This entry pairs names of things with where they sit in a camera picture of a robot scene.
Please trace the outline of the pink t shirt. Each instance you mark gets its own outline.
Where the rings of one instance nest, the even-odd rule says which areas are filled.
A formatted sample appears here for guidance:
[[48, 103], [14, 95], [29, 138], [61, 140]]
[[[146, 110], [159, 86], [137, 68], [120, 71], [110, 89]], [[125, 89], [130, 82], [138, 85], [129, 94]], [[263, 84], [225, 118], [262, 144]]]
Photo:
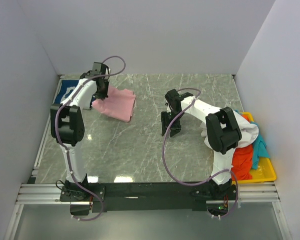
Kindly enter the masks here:
[[92, 108], [103, 115], [128, 123], [133, 115], [135, 99], [136, 96], [131, 90], [119, 90], [109, 86], [108, 97], [94, 100]]

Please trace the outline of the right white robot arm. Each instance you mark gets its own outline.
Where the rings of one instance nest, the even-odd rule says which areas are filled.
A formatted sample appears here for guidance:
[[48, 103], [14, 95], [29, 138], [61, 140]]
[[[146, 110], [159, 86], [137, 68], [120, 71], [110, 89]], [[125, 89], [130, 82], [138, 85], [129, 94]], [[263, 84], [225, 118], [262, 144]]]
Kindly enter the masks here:
[[[218, 200], [226, 195], [232, 186], [232, 158], [238, 143], [242, 138], [239, 125], [231, 108], [217, 108], [198, 99], [192, 93], [180, 93], [176, 89], [165, 94], [167, 111], [161, 112], [162, 161], [168, 175], [184, 186], [208, 185], [212, 198]], [[181, 131], [180, 119], [189, 114], [202, 121], [206, 126], [207, 140], [213, 149], [213, 169], [211, 176], [197, 183], [186, 183], [178, 180], [169, 171], [165, 161], [165, 142], [167, 137], [173, 137]]]

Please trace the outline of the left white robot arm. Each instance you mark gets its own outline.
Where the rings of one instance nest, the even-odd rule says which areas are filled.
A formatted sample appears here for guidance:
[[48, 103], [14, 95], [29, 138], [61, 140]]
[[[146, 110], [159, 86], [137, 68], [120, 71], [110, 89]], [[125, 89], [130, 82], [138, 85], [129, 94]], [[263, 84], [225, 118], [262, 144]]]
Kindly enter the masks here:
[[78, 84], [60, 103], [52, 104], [51, 135], [63, 152], [66, 180], [63, 197], [84, 201], [90, 194], [83, 166], [81, 141], [85, 135], [82, 109], [90, 109], [94, 96], [107, 97], [110, 70], [103, 62], [94, 62], [92, 70], [81, 75]]

